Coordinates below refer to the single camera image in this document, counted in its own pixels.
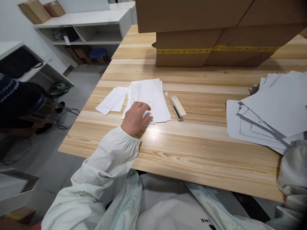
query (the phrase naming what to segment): packing tape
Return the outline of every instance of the packing tape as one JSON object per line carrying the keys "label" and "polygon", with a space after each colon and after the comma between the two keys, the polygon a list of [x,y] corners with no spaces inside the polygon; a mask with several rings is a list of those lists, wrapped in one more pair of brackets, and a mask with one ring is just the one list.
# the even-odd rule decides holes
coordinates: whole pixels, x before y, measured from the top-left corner
{"label": "packing tape", "polygon": [[280,46],[215,46],[213,51],[275,52]]}
{"label": "packing tape", "polygon": [[204,49],[157,49],[157,53],[163,54],[195,54],[195,53],[211,53],[212,48]]}
{"label": "packing tape", "polygon": [[251,52],[275,52],[281,46],[215,46],[204,49],[157,49],[157,53],[162,54],[194,54],[211,53],[211,51],[251,51]]}

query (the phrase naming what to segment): white stapler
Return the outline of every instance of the white stapler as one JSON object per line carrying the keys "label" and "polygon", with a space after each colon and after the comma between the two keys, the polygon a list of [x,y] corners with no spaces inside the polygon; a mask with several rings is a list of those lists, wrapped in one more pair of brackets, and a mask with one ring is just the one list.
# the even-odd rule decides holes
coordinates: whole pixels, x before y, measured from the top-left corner
{"label": "white stapler", "polygon": [[176,96],[170,98],[170,104],[173,107],[174,113],[178,120],[183,120],[183,117],[186,115],[185,110],[180,104],[178,98]]}

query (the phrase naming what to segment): jacket sleeve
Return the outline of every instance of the jacket sleeve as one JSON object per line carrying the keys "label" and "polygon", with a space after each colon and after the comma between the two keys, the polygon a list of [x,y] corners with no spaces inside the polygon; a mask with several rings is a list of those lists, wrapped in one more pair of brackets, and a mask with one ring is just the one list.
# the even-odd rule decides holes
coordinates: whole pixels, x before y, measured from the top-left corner
{"label": "jacket sleeve", "polygon": [[94,229],[106,211],[101,202],[103,192],[113,178],[128,173],[140,143],[120,126],[111,130],[72,176],[72,187],[59,191],[43,219],[42,230]]}

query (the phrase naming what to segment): human hand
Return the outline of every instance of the human hand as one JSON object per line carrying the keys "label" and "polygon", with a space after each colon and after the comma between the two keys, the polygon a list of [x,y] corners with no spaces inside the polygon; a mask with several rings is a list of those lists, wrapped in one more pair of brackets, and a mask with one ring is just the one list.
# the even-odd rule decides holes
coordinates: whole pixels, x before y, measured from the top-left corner
{"label": "human hand", "polygon": [[143,115],[146,110],[151,110],[150,106],[143,102],[134,102],[131,108],[126,112],[122,122],[122,130],[130,136],[135,136],[142,127],[144,127],[153,117]]}

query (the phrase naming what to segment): wooden table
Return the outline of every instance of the wooden table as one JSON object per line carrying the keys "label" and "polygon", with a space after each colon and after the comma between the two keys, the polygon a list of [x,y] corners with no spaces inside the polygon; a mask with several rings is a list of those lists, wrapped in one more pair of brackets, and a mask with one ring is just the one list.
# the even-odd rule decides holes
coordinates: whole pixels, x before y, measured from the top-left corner
{"label": "wooden table", "polygon": [[[268,147],[227,135],[227,100],[249,95],[268,73],[307,70],[307,39],[296,36],[258,68],[156,67],[155,33],[138,34],[132,26],[59,151],[89,157],[101,138],[122,123],[122,111],[107,116],[96,106],[117,86],[131,81],[160,78],[172,120],[149,126],[134,169],[275,201],[283,201],[276,185],[280,155]],[[169,103],[177,96],[186,110],[178,122]]]}

